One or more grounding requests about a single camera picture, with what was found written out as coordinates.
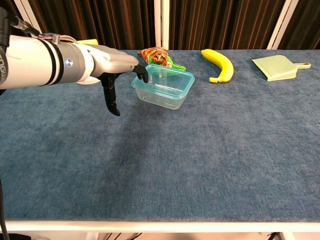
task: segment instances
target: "yellow banana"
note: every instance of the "yellow banana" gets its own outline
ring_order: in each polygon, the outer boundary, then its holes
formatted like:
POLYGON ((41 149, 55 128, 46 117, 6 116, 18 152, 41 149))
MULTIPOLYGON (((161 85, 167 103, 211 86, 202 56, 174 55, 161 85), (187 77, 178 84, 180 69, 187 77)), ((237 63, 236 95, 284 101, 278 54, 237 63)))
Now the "yellow banana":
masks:
POLYGON ((212 49, 204 49, 201 51, 202 56, 217 65, 221 69, 218 77, 210 77, 211 83, 228 82, 234 74, 234 66, 231 61, 223 54, 212 49))

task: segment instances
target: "green dustpan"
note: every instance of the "green dustpan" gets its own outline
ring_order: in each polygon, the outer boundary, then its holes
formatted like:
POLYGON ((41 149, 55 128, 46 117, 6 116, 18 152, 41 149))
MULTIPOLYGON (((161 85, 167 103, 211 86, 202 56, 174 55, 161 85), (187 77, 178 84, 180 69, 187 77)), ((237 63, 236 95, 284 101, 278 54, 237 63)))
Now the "green dustpan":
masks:
POLYGON ((283 55, 274 55, 252 60, 254 64, 264 73, 267 81, 294 79, 298 69, 309 69, 308 62, 292 63, 283 55))

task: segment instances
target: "plastic container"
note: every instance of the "plastic container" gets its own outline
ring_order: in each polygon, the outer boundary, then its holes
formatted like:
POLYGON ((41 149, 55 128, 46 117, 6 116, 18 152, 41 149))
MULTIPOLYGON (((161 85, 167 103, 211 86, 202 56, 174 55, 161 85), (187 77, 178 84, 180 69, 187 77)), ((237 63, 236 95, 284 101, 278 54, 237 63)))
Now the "plastic container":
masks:
POLYGON ((146 66, 146 70, 148 83, 138 77, 132 81, 139 99, 172 110, 180 108, 195 77, 190 72, 156 64, 146 66))

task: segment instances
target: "snack bag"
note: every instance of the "snack bag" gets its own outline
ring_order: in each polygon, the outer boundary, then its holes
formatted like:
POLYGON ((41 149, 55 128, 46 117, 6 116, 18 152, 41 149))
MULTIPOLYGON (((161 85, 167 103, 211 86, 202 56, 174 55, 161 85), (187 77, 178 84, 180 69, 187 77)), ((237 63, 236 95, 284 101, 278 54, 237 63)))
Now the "snack bag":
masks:
POLYGON ((185 71, 185 66, 177 65, 168 55, 168 51, 164 47, 151 47, 138 52, 147 64, 158 64, 168 68, 185 71))

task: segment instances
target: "dark curtain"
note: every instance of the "dark curtain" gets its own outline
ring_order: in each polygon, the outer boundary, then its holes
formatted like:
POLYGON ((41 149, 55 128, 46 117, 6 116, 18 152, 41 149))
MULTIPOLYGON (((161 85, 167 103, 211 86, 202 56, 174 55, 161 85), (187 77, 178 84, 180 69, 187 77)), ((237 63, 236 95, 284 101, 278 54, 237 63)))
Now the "dark curtain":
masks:
POLYGON ((171 0, 169 48, 265 49, 285 0, 171 0))
POLYGON ((97 39, 119 50, 154 47, 153 0, 29 0, 44 33, 97 39))
POLYGON ((300 0, 279 49, 320 49, 320 0, 300 0))

